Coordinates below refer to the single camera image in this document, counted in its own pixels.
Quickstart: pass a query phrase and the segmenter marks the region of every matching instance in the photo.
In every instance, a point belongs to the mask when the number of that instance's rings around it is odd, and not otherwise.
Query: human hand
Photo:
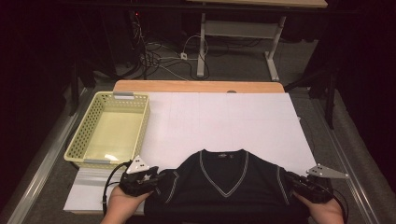
[[[294,196],[305,204],[311,217],[318,224],[343,224],[343,212],[340,204],[335,199],[331,199],[326,203],[311,203],[305,197],[293,192]]]
[[[150,193],[145,193],[134,197],[125,194],[119,186],[116,186],[110,194],[108,200],[107,213],[101,224],[124,223],[136,211],[139,204],[147,199]]]

